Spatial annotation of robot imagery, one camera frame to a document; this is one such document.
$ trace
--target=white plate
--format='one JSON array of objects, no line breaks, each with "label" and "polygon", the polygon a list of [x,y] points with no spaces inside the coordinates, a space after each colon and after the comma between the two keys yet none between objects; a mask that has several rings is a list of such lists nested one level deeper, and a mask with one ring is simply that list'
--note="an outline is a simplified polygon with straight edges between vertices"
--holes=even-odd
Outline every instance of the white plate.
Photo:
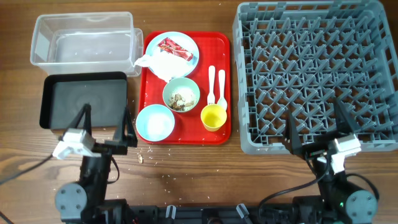
[{"label": "white plate", "polygon": [[186,61],[188,66],[179,67],[178,65],[175,65],[175,68],[183,68],[183,71],[181,71],[183,75],[181,77],[189,75],[193,71],[193,69],[195,69],[195,67],[198,65],[199,49],[195,41],[193,41],[192,38],[186,34],[180,32],[165,32],[163,34],[159,34],[157,37],[153,38],[151,42],[148,44],[145,54],[154,56],[154,54],[159,53],[160,48],[157,45],[166,37],[172,39],[179,46],[183,47],[184,49],[193,54],[193,58],[191,59],[191,61],[189,62]]}]

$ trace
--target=red tray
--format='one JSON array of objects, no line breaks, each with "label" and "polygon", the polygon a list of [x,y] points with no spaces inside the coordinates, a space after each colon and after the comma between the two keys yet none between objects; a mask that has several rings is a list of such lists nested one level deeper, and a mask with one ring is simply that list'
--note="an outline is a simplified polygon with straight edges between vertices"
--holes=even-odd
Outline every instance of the red tray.
[{"label": "red tray", "polygon": [[[144,42],[144,48],[149,42],[162,32],[152,32]],[[231,135],[231,75],[229,64],[229,40],[219,32],[183,32],[190,36],[199,48],[199,62],[194,71],[187,75],[197,83],[200,89],[200,99],[196,107],[187,113],[173,111],[175,127],[173,132],[166,139],[155,142],[156,144],[222,144]],[[228,102],[226,110],[228,118],[226,123],[216,132],[209,132],[203,126],[200,119],[200,112],[207,104],[209,93],[208,67],[216,67],[216,78],[214,94],[216,102],[220,98],[220,86],[218,85],[218,71],[225,70],[225,94]],[[166,82],[157,78],[148,68],[142,68],[141,90],[138,111],[145,106],[160,104],[164,105],[162,92]]]}]

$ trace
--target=wood grain surface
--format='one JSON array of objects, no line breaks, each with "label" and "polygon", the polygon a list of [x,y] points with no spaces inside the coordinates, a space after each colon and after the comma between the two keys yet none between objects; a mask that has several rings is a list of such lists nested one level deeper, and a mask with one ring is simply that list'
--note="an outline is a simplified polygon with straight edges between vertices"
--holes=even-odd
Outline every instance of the wood grain surface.
[{"label": "wood grain surface", "polygon": [[[39,126],[43,82],[47,74],[29,62],[36,18],[41,14],[129,11],[134,26],[147,35],[155,30],[219,31],[232,41],[239,1],[15,0],[0,5],[0,179],[36,164],[49,155],[55,135]],[[393,38],[398,38],[398,3],[382,1]],[[156,146],[139,141],[127,156],[116,157],[121,179],[109,185],[106,198],[126,198],[130,205],[211,206],[259,201],[276,191],[314,178],[306,163],[285,156],[245,155],[238,133],[238,85],[231,54],[232,135],[221,146]],[[140,78],[129,78],[130,108],[136,116]],[[96,130],[107,139],[113,130]],[[137,153],[142,151],[144,163]],[[373,181],[381,193],[375,223],[398,222],[398,153],[360,153],[346,161],[348,172]],[[60,223],[54,207],[56,190],[78,178],[81,159],[52,159],[32,172],[0,186],[0,211],[15,223]],[[116,176],[112,171],[110,177]],[[365,183],[354,180],[357,184]],[[319,194],[312,186],[273,199],[289,202],[296,195]]]}]

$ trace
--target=white spoon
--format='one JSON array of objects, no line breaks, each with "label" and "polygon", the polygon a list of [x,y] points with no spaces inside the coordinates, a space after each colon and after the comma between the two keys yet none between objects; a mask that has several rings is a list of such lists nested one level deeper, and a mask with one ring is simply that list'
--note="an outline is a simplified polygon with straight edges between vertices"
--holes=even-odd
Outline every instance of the white spoon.
[{"label": "white spoon", "polygon": [[225,71],[220,70],[218,71],[218,83],[220,84],[220,99],[218,100],[217,104],[220,105],[221,107],[224,108],[224,110],[227,109],[228,103],[226,102],[224,98],[224,87],[225,87]]}]

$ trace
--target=yellow cup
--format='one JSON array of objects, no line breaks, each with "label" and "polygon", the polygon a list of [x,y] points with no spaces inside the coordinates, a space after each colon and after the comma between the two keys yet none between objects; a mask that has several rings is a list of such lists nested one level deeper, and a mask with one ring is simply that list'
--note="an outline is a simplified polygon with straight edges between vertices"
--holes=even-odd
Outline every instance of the yellow cup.
[{"label": "yellow cup", "polygon": [[226,111],[217,104],[207,105],[202,109],[200,119],[206,130],[217,131],[225,124]]}]

